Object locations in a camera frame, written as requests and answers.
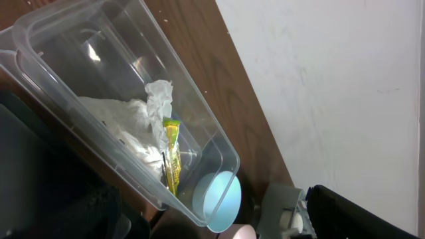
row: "yellow packet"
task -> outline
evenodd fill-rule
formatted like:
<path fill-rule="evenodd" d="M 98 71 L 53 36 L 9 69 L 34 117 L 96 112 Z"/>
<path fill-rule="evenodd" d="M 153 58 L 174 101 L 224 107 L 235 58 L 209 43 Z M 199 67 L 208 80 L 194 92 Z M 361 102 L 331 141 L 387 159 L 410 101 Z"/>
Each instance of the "yellow packet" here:
<path fill-rule="evenodd" d="M 163 120 L 163 125 L 169 140 L 168 152 L 165 155 L 165 176 L 170 192 L 176 195 L 177 186 L 180 183 L 181 171 L 180 149 L 179 142 L 177 141 L 180 121 L 165 119 Z"/>

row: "plastic bin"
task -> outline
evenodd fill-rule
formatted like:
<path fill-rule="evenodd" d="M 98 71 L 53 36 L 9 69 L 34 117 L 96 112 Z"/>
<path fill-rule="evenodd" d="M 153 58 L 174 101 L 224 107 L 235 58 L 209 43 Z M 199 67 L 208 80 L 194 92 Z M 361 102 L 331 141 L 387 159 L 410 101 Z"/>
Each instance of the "plastic bin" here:
<path fill-rule="evenodd" d="M 240 161 L 143 1 L 57 1 L 3 31 L 0 49 L 2 67 L 153 206 L 211 221 L 195 213 L 193 190 L 209 173 L 234 177 Z M 146 101 L 145 84 L 158 79 L 172 80 L 173 118 L 182 121 L 176 197 L 78 99 Z"/>

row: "crumpled white paper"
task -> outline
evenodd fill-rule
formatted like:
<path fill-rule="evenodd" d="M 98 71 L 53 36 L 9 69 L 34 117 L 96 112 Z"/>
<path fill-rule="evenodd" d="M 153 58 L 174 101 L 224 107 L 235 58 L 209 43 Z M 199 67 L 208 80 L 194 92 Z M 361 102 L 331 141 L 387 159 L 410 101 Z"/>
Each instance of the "crumpled white paper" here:
<path fill-rule="evenodd" d="M 171 117 L 171 93 L 173 86 L 166 80 L 156 80 L 146 84 L 147 93 L 147 117 L 152 125 L 153 138 L 157 142 L 160 152 L 168 149 L 168 138 L 165 133 L 163 118 Z"/>
<path fill-rule="evenodd" d="M 168 147 L 163 118 L 171 117 L 173 87 L 166 80 L 157 80 L 146 84 L 145 90 L 147 103 L 135 99 L 122 102 L 89 97 L 80 97 L 80 101 L 160 181 L 163 172 L 161 152 Z"/>

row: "wooden desk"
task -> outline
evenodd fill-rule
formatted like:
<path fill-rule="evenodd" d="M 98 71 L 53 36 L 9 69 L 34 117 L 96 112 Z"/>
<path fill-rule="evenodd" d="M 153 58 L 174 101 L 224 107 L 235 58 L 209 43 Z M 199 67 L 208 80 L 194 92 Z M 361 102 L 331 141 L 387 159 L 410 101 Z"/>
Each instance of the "wooden desk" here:
<path fill-rule="evenodd" d="M 0 0 L 0 30 L 51 1 Z M 250 222 L 253 217 L 250 208 L 260 204 L 269 182 L 293 184 L 220 11 L 214 0 L 146 0 L 146 3 L 239 154 L 241 167 L 237 175 L 243 195 L 238 219 Z M 117 185 L 124 198 L 142 211 L 146 219 L 155 216 L 156 210 L 150 204 L 55 123 L 55 119 L 4 73 L 0 73 L 0 87 L 11 89 L 34 108 L 91 168 L 107 182 Z M 182 216 L 176 210 L 168 210 L 157 226 Z M 208 237 L 206 228 L 191 224 L 201 231 L 203 238 Z"/>

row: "light blue bowl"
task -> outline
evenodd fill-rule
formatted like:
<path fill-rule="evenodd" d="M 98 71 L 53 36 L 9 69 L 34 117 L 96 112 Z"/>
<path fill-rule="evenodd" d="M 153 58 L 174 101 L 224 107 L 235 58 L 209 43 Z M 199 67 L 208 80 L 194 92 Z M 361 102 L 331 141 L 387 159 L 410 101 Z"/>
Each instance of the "light blue bowl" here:
<path fill-rule="evenodd" d="M 209 218 L 213 214 L 214 208 L 230 182 L 233 173 L 224 171 L 215 178 L 214 175 L 214 173 L 205 175 L 193 191 L 192 206 L 198 215 L 205 218 Z M 224 232 L 232 225 L 239 212 L 241 196 L 240 183 L 235 176 L 215 216 L 207 225 L 212 232 Z"/>

